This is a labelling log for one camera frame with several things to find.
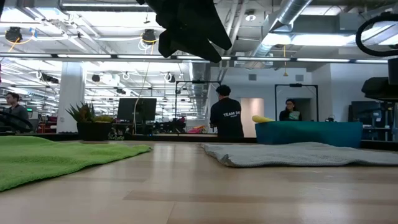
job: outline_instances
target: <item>gray rug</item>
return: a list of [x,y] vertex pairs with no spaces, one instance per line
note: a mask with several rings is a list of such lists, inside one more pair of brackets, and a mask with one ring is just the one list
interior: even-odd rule
[[260,166],[398,166],[398,154],[315,142],[286,145],[213,145],[205,144],[208,155],[230,167]]

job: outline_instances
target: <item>wooden floor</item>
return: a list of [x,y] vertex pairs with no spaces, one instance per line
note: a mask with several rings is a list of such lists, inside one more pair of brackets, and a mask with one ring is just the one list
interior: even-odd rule
[[0,193],[0,223],[398,223],[398,168],[232,169],[199,144],[147,144],[151,153]]

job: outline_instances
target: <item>black hair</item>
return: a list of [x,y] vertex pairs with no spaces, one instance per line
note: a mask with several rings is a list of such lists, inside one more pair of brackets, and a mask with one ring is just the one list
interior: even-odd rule
[[286,103],[287,103],[287,102],[292,102],[293,105],[294,105],[293,110],[294,110],[294,111],[297,111],[297,108],[296,108],[296,101],[294,101],[293,99],[287,99],[287,100],[286,100]]
[[220,96],[229,96],[231,94],[231,88],[228,85],[220,85],[216,92],[220,94]]
[[9,93],[7,93],[6,96],[8,96],[8,95],[11,95],[14,99],[17,99],[17,101],[19,101],[19,95],[17,93],[9,92]]

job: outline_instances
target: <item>man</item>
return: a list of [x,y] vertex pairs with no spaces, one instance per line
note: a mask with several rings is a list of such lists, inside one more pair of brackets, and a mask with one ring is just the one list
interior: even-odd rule
[[[25,119],[25,120],[29,119],[29,115],[27,114],[26,108],[24,108],[23,106],[21,106],[18,103],[19,95],[17,93],[7,93],[6,100],[7,100],[7,104],[11,105],[11,107],[8,109],[5,109],[4,112],[15,115],[15,116]],[[26,128],[26,124],[18,119],[10,118],[9,120],[10,120],[10,122],[12,122],[20,127]]]
[[218,137],[243,138],[241,104],[229,98],[231,89],[226,85],[219,86],[216,92],[219,101],[211,107],[210,122],[217,127]]

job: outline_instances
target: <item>black cloth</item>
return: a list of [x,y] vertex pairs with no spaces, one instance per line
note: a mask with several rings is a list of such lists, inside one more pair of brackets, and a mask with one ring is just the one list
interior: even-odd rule
[[283,110],[280,112],[279,114],[279,121],[302,121],[303,118],[300,115],[298,116],[298,119],[292,119],[292,117],[290,116],[290,111],[288,110]]
[[241,112],[241,104],[230,98],[224,98],[211,107],[210,122],[217,126],[218,137],[244,137]]

